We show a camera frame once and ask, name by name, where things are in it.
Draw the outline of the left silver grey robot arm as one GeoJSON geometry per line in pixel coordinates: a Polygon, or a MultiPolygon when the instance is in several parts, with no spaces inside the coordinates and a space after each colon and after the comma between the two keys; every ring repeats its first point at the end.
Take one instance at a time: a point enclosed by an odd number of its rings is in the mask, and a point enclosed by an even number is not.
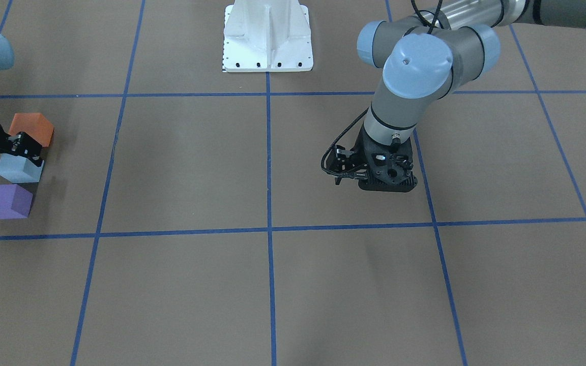
{"type": "Polygon", "coordinates": [[[333,141],[321,158],[335,184],[358,181],[361,190],[409,192],[413,133],[434,101],[491,70],[502,45],[496,27],[513,23],[586,29],[586,1],[453,1],[435,9],[413,4],[411,16],[365,25],[360,59],[382,70],[352,148],[333,141]]]}

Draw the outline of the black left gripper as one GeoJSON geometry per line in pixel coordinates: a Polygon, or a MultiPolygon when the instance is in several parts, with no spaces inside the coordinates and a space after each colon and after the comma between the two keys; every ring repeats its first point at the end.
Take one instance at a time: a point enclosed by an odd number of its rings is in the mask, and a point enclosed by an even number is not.
{"type": "Polygon", "coordinates": [[[355,145],[346,149],[340,144],[328,148],[328,174],[335,176],[335,184],[343,179],[358,181],[361,190],[406,193],[418,183],[413,172],[413,148],[410,139],[400,143],[380,144],[362,127],[355,145]]]}

